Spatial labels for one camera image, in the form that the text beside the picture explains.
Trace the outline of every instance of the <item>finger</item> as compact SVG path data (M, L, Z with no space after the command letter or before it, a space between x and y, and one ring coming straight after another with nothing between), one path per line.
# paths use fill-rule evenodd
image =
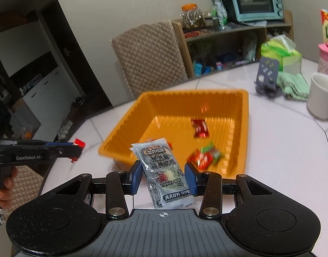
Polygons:
M0 200L0 207L3 209L9 209L10 207L12 207L12 201L11 200L8 200L8 201Z
M14 166L12 168L12 171L10 172L10 175L15 178L18 175L18 169Z
M12 195L13 195L13 191L8 190L7 188L0 190L0 199L1 200L11 200Z
M6 179L4 179L3 184L9 190L12 190L15 186L14 179L12 177L7 177Z

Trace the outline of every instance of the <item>orange jar lid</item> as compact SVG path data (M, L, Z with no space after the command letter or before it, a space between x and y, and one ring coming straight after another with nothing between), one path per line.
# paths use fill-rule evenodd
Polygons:
M184 12L186 12L187 10L196 9L196 8L197 8L196 4L185 4L182 6L182 10Z

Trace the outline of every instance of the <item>bottle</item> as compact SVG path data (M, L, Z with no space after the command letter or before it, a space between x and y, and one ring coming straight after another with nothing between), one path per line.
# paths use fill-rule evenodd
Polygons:
M201 28L205 26L202 11L196 4L182 6L181 18L187 29Z

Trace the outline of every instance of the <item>kitchen counter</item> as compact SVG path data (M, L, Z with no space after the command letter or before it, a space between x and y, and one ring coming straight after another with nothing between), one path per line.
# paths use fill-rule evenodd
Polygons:
M169 90L242 88L249 92L249 135L245 173L310 208L321 221L321 234L313 249L328 257L328 121L315 120L306 103L260 97L254 89L258 63L215 73ZM308 82L317 63L303 59L302 74ZM98 155L98 148L133 102L88 119L74 134L86 142L80 159L57 159L44 184L45 193L69 179L90 173L105 177L118 170L113 159ZM153 208L146 181L138 194L126 196L129 209ZM94 204L105 212L104 195ZM232 196L223 196L223 213L234 208Z

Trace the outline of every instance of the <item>tissue box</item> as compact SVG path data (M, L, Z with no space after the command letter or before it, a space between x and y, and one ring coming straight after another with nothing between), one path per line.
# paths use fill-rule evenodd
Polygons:
M301 72L302 54L295 50L295 43L285 35L273 37L261 46L261 56L279 61L279 71Z

